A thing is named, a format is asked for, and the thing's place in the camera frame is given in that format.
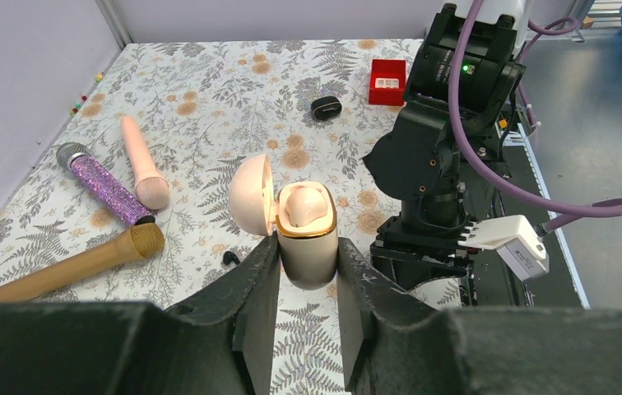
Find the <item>black earbud near microphone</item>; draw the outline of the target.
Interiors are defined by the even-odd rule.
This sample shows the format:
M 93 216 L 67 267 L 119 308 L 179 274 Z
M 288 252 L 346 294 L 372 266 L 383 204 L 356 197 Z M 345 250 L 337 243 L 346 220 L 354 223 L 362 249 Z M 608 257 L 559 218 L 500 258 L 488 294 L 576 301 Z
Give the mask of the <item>black earbud near microphone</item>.
M 225 267 L 235 265 L 238 266 L 240 264 L 240 259 L 238 255 L 232 251 L 225 251 L 222 255 L 222 265 Z

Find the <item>floral table mat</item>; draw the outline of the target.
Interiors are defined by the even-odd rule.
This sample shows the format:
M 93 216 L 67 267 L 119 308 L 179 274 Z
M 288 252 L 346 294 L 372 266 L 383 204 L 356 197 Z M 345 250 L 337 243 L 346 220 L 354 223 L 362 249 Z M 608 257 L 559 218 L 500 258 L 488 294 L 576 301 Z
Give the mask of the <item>floral table mat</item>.
M 78 142 L 132 187 L 120 131 L 142 129 L 171 198 L 155 217 L 165 246 L 145 261 L 112 267 L 35 303 L 149 302 L 160 309 L 197 293 L 264 239 L 241 231 L 227 202 L 246 159 L 268 155 L 276 188 L 325 184 L 337 231 L 362 254 L 398 211 L 362 164 L 397 116 L 368 102 L 373 59 L 411 61 L 417 39 L 349 39 L 129 45 L 58 136 Z M 339 116 L 316 121 L 311 103 L 335 96 Z M 0 214 L 0 286 L 118 236 L 125 225 L 57 162 L 50 148 Z M 280 265 L 272 379 L 267 394 L 342 394 L 337 286 L 301 290 Z

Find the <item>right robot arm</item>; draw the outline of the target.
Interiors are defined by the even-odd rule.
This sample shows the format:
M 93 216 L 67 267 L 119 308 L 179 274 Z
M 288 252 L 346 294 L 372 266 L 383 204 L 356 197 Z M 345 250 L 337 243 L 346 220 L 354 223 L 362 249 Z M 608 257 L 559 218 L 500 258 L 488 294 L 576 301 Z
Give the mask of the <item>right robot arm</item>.
M 526 34 L 527 1 L 486 1 L 472 28 L 464 59 L 454 63 L 467 1 L 446 1 L 412 63 L 404 107 L 392 130 L 364 165 L 377 187 L 402 204 L 371 244 L 372 265 L 401 288 L 464 277 L 472 251 L 462 245 L 473 223 L 460 180 L 462 156 L 448 110 L 448 79 L 460 78 L 458 115 L 475 148 L 494 158 L 494 125 L 524 68 L 513 57 Z

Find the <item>beige charging case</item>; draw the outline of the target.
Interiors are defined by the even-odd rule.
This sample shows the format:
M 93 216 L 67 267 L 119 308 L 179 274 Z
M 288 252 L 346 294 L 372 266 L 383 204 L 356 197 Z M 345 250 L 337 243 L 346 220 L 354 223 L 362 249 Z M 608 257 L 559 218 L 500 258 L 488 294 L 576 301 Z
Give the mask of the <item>beige charging case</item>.
M 294 227 L 285 212 L 286 199 L 295 187 L 319 189 L 327 214 L 304 227 Z M 337 271 L 337 210 L 330 190 L 319 182 L 303 181 L 284 186 L 274 194 L 272 164 L 266 154 L 244 160 L 230 182 L 228 203 L 233 222 L 251 235 L 277 232 L 281 263 L 289 281 L 303 290 L 328 284 Z

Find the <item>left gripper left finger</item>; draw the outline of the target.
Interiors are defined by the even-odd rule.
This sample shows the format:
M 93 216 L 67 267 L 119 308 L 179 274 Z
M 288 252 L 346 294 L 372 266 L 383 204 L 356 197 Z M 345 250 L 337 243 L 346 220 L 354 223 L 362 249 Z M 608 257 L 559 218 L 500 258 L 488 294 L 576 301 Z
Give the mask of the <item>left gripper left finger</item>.
M 267 394 L 279 258 L 268 236 L 168 309 L 0 304 L 0 394 Z

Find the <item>pink microphone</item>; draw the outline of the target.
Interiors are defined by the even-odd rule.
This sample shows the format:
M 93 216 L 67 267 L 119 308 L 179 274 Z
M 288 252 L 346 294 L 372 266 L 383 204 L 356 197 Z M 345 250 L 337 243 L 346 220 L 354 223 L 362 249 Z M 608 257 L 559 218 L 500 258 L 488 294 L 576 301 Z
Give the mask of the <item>pink microphone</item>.
M 123 116 L 121 131 L 135 177 L 135 194 L 138 201 L 151 210 L 166 208 L 170 199 L 169 184 L 156 168 L 136 120 L 130 116 Z

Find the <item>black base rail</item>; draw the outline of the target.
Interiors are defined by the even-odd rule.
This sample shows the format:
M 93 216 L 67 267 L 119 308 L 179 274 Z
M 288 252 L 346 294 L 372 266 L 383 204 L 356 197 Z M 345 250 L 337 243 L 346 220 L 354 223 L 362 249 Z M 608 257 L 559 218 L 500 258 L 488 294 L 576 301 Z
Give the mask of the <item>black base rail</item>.
M 460 245 L 476 253 L 471 305 L 586 308 L 587 295 L 561 231 L 539 230 L 549 212 L 500 192 L 462 164 L 466 208 L 475 218 Z

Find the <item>red box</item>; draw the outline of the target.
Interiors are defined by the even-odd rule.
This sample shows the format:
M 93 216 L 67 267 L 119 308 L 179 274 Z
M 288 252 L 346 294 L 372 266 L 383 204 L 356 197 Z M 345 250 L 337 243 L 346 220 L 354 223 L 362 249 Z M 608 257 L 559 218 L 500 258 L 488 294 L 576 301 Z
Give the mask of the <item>red box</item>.
M 404 59 L 373 59 L 369 75 L 370 105 L 403 106 L 406 89 Z

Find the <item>gold microphone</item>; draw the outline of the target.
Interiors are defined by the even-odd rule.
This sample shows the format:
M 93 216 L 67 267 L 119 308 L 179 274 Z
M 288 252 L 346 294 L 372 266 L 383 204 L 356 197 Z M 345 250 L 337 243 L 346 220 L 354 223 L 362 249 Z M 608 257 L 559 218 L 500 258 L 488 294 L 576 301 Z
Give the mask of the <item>gold microphone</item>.
M 164 246 L 157 224 L 134 225 L 103 244 L 0 286 L 0 303 L 35 299 L 112 267 L 147 260 Z

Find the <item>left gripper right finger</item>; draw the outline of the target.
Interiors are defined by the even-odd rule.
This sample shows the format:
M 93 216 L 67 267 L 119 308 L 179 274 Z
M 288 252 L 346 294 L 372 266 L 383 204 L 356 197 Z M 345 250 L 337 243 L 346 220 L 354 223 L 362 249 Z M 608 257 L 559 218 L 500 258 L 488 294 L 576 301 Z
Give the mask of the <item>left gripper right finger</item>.
M 346 391 L 354 394 L 622 394 L 622 312 L 437 310 L 338 245 Z

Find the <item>beige earbud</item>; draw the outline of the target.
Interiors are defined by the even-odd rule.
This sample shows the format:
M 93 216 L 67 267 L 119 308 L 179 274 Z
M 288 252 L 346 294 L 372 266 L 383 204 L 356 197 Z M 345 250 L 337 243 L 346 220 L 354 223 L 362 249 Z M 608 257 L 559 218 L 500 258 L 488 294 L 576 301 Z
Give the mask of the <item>beige earbud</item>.
M 285 212 L 292 226 L 309 225 L 327 214 L 328 205 L 323 193 L 312 187 L 295 187 L 286 199 Z

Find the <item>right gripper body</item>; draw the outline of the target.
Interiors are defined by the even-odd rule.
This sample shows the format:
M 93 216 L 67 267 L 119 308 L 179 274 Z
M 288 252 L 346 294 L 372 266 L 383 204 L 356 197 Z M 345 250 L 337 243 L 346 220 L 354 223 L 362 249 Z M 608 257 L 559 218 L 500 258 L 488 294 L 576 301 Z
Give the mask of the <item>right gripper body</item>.
M 404 290 L 426 282 L 461 278 L 470 274 L 474 261 L 455 239 L 413 231 L 392 216 L 379 228 L 370 245 L 370 263 Z

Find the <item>purple glitter microphone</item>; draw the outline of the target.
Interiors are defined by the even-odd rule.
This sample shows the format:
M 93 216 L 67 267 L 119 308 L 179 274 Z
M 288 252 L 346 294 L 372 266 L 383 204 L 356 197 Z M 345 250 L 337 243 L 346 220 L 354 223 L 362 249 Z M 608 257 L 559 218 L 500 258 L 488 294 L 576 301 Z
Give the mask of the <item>purple glitter microphone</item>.
M 62 144 L 58 164 L 71 172 L 96 199 L 126 226 L 155 223 L 155 215 L 140 203 L 88 150 L 77 142 Z

